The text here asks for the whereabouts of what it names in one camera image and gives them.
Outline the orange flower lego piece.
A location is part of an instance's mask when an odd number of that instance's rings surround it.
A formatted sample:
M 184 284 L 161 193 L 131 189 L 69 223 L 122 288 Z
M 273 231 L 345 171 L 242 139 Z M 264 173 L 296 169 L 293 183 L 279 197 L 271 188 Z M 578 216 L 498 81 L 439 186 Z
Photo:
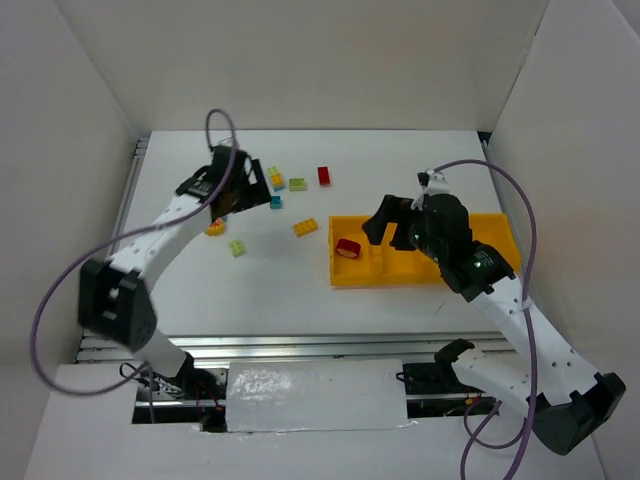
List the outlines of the orange flower lego piece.
M 226 223 L 222 218 L 216 219 L 210 226 L 208 226 L 204 233 L 207 236 L 220 236 L 226 231 Z

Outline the red flower lego piece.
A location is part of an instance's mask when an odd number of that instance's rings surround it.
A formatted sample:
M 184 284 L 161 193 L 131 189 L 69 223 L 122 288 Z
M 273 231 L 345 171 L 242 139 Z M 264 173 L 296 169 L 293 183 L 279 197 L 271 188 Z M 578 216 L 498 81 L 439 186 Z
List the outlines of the red flower lego piece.
M 335 247 L 335 253 L 343 258 L 356 259 L 360 256 L 362 246 L 359 242 L 348 238 L 339 238 Z

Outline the red rectangular lego brick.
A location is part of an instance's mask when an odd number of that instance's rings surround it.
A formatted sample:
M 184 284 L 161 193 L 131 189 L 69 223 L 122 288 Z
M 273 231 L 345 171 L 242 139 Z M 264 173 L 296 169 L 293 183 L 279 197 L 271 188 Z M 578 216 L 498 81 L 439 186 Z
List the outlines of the red rectangular lego brick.
M 331 185 L 330 170 L 327 166 L 320 166 L 317 168 L 318 182 L 321 187 L 328 187 Z

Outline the yellow rectangular lego brick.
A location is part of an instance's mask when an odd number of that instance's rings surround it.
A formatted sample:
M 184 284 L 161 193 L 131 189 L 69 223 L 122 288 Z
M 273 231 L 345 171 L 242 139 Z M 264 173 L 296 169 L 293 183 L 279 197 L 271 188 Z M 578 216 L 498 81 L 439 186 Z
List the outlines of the yellow rectangular lego brick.
M 319 225 L 314 218 L 309 218 L 293 225 L 294 234 L 300 238 L 319 230 Z

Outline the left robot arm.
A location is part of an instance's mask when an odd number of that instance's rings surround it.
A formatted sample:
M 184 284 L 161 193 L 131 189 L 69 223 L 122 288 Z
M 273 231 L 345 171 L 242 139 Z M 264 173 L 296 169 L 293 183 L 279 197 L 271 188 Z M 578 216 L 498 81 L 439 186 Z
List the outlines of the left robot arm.
M 196 368 L 193 357 L 160 331 L 151 293 L 164 270 L 215 220 L 270 200 L 259 160 L 243 150 L 215 147 L 210 164 L 176 188 L 151 232 L 104 261 L 82 265 L 80 326 L 126 348 L 181 397 L 214 388 L 214 376 Z

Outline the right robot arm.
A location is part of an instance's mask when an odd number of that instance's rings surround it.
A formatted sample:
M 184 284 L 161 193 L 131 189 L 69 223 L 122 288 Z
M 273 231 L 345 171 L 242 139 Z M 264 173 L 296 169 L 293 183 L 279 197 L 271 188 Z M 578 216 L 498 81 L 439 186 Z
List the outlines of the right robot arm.
M 523 279 L 494 247 L 474 238 L 469 213 L 457 197 L 436 194 L 414 201 L 387 195 L 362 230 L 370 244 L 380 245 L 389 224 L 396 226 L 392 248 L 417 250 L 431 259 L 445 284 L 493 321 L 530 362 L 525 374 L 500 366 L 470 341 L 456 340 L 436 360 L 459 383 L 532 416 L 533 433 L 558 455 L 570 453 L 608 421 L 626 391 L 623 380 L 581 357 L 525 298 Z

